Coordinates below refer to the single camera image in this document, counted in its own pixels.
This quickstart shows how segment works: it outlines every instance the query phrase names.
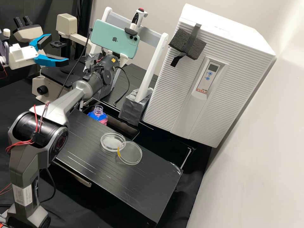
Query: red label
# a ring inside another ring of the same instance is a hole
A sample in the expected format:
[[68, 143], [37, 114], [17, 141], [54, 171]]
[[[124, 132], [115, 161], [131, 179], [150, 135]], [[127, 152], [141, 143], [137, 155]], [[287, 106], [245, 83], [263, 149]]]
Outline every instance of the red label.
[[196, 91], [201, 92], [201, 93], [204, 93], [204, 94], [206, 94], [206, 93], [207, 93], [207, 91], [206, 91], [206, 90], [201, 90], [201, 89], [199, 89], [199, 88], [197, 88], [197, 89], [196, 89]]

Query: mint green smartphone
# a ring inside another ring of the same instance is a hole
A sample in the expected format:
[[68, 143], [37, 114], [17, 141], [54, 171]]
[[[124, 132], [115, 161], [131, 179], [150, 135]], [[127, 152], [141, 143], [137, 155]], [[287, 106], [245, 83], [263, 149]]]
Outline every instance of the mint green smartphone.
[[139, 36], [132, 36], [119, 27], [102, 20], [96, 20], [91, 42], [118, 54], [125, 54], [129, 59], [132, 59], [137, 51]]

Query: display screen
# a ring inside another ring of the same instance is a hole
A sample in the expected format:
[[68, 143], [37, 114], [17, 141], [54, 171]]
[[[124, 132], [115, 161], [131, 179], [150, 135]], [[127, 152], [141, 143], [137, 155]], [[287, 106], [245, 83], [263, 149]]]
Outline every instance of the display screen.
[[218, 70], [218, 66], [210, 64], [208, 70], [216, 72]]

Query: black foam block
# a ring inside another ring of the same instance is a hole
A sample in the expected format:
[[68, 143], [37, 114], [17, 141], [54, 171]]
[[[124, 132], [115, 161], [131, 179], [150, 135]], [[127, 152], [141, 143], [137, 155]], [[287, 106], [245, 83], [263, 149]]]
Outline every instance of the black foam block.
[[185, 46], [187, 45], [190, 36], [190, 33], [179, 29], [169, 43], [169, 46], [180, 52], [185, 52], [189, 58], [196, 60], [202, 53], [204, 47], [206, 46], [206, 43], [195, 37], [193, 44], [190, 46], [190, 49], [188, 51], [185, 51]]

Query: petri dish lid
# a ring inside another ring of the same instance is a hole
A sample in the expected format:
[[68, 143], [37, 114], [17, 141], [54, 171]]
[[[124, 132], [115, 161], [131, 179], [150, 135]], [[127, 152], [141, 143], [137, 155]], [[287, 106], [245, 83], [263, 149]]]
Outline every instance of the petri dish lid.
[[136, 165], [143, 157], [142, 149], [132, 141], [122, 143], [122, 148], [119, 147], [117, 155], [124, 163], [128, 165]]
[[118, 147], [119, 149], [123, 149], [125, 147], [125, 144], [123, 145], [122, 143], [124, 142], [126, 142], [124, 136], [116, 132], [105, 133], [100, 138], [102, 147], [111, 152], [116, 152]]

